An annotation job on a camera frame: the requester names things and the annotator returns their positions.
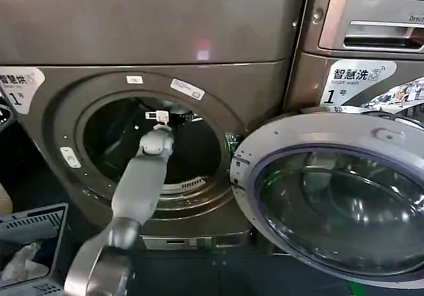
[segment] washing machine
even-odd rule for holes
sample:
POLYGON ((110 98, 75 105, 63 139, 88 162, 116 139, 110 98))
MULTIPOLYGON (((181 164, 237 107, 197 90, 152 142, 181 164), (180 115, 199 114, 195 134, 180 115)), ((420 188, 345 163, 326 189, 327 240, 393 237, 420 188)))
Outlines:
POLYGON ((424 287, 424 132, 391 111, 421 96, 422 0, 0 4, 2 90, 88 219, 166 111, 148 247, 240 244, 247 219, 318 270, 424 287))
POLYGON ((233 156, 255 228, 350 281, 424 288, 423 1, 307 0, 285 114, 233 156))
POLYGON ((302 5, 0 0, 2 90, 99 227, 111 219, 140 137, 165 111, 175 150, 157 211, 143 226, 146 247, 244 245, 252 226, 231 191, 231 158, 280 112, 302 5))

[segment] plastic basket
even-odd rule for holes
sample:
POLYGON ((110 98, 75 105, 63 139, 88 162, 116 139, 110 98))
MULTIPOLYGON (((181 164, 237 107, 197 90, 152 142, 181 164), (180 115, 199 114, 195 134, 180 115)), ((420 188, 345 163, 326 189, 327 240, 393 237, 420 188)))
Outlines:
POLYGON ((47 240, 56 243, 46 276, 1 287, 0 296, 63 295, 74 255, 66 224, 67 212, 68 205, 63 203, 0 217, 0 240, 25 245, 47 240))

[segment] number 1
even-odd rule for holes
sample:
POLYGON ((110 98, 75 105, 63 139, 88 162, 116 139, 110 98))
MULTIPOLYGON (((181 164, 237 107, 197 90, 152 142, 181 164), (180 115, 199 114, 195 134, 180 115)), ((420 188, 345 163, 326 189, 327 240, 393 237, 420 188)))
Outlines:
POLYGON ((333 99, 333 96, 334 96, 334 89, 330 89, 329 90, 329 93, 330 93, 329 100, 328 101, 325 101, 324 104, 333 104, 332 99, 333 99))
POLYGON ((14 100, 15 100, 15 105, 22 105, 22 104, 20 104, 19 102, 18 102, 18 100, 16 99, 16 97, 15 97, 15 94, 13 94, 13 93, 10 93, 9 94, 14 100))

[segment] washing machine door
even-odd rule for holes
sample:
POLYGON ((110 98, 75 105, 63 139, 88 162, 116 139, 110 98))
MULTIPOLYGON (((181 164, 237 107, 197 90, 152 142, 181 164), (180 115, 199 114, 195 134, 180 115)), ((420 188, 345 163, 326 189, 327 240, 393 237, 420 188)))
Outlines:
POLYGON ((351 281, 424 288, 424 130, 313 113, 265 124, 236 151, 233 192, 277 247, 351 281))

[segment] dryer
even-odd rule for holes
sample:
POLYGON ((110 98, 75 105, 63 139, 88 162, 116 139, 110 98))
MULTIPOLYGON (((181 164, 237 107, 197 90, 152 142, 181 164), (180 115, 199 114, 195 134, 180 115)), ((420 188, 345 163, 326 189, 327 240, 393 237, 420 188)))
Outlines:
POLYGON ((0 0, 0 82, 90 222, 167 111, 176 149, 148 249, 239 246, 240 140, 279 113, 303 0, 0 0))

